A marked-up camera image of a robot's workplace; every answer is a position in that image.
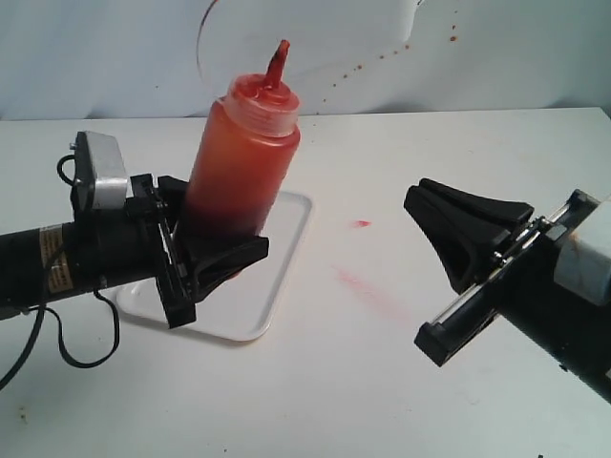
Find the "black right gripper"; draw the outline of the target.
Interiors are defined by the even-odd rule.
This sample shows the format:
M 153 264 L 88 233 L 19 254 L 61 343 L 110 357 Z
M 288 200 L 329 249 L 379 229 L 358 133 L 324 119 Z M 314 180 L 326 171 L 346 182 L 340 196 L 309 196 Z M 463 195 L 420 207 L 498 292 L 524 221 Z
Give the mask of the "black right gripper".
M 443 365 L 496 317 L 511 322 L 563 367 L 610 365 L 610 303 L 595 306 L 559 286 L 568 235 L 602 200 L 575 190 L 555 213 L 485 198 L 421 178 L 404 208 L 432 244 L 457 299 L 421 325 L 416 346 Z

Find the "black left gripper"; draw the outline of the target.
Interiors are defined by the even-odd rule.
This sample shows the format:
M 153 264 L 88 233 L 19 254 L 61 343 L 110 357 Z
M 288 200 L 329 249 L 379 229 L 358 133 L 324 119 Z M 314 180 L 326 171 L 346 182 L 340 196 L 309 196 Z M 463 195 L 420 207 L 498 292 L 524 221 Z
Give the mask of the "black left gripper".
M 63 299 L 153 278 L 168 327 L 177 328 L 196 319 L 195 303 L 268 256 L 266 237 L 186 237 L 189 293 L 176 246 L 164 247 L 180 218 L 189 182 L 161 176 L 155 185 L 150 175 L 138 175 L 132 183 L 136 194 L 126 198 L 122 209 L 74 216 L 63 225 L 73 284 L 61 294 Z

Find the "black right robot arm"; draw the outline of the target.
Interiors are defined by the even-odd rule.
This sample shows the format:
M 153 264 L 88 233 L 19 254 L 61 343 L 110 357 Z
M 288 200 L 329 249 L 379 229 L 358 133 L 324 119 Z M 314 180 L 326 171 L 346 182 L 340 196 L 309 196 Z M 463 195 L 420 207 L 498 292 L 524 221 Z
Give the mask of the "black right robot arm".
M 547 217 L 525 202 L 424 178 L 404 207 L 439 257 L 456 299 L 415 345 L 447 363 L 497 317 L 603 399 L 610 396 L 610 203 L 582 190 Z

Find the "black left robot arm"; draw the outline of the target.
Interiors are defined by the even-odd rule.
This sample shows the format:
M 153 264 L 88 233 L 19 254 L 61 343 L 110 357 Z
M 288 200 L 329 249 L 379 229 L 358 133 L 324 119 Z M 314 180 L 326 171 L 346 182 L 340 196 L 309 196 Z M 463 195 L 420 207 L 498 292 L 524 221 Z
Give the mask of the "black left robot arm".
M 264 237 L 174 235 L 186 182 L 131 179 L 118 209 L 74 209 L 74 221 L 1 238 L 1 307 L 8 313 L 96 289 L 155 280 L 168 327 L 196 320 L 196 306 L 268 255 Z

